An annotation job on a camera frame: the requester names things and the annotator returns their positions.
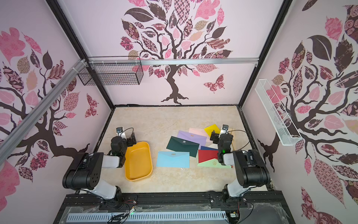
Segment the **purple envelope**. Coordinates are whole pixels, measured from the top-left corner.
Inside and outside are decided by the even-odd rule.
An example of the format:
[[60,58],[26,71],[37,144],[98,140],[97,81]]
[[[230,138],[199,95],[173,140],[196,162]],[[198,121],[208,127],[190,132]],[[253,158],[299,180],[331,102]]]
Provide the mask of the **purple envelope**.
[[180,139],[186,140],[186,141],[198,143],[199,147],[206,146],[206,142],[207,142],[206,136],[189,133],[189,132],[185,132],[185,131],[178,131],[177,137]]

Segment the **yellow plastic storage box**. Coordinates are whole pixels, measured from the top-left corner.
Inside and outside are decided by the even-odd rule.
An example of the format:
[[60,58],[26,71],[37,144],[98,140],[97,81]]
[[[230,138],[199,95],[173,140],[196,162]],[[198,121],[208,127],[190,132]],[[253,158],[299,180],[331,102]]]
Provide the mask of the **yellow plastic storage box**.
[[153,162],[147,142],[138,142],[134,146],[128,147],[125,158],[125,177],[128,181],[141,181],[151,176]]

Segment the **light blue envelope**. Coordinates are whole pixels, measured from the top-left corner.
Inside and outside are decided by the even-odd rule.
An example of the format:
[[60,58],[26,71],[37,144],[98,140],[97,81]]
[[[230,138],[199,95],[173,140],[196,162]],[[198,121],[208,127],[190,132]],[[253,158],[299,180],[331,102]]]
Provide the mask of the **light blue envelope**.
[[159,151],[156,167],[165,168],[189,168],[189,152],[165,152]]

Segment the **dark green envelope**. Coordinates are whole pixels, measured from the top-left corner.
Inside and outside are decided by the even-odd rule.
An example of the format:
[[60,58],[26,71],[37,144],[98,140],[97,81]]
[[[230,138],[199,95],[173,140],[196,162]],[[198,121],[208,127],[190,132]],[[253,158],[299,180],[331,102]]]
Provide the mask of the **dark green envelope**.
[[172,136],[166,149],[175,152],[189,152],[191,157],[196,158],[199,150],[199,144]]

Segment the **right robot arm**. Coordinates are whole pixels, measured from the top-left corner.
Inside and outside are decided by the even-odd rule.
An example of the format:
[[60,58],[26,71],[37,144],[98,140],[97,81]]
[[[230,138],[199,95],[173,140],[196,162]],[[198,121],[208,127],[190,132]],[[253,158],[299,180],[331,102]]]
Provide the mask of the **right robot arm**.
[[210,140],[218,146],[218,162],[235,168],[236,179],[222,190],[223,202],[230,198],[242,198],[251,189],[270,183],[270,174],[257,149],[231,150],[233,135],[228,125],[223,125],[219,133],[212,131]]

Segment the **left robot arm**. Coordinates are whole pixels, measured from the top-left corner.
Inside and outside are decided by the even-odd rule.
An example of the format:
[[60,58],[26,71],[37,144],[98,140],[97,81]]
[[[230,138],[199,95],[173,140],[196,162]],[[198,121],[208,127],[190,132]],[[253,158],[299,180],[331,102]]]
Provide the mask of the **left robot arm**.
[[126,136],[122,127],[116,129],[117,135],[111,140],[111,149],[105,154],[79,153],[66,171],[62,186],[75,191],[85,191],[99,197],[106,205],[120,209],[124,205],[122,191],[118,186],[111,185],[101,178],[102,169],[122,168],[126,162],[126,152],[137,141],[134,128],[130,127],[131,135]]

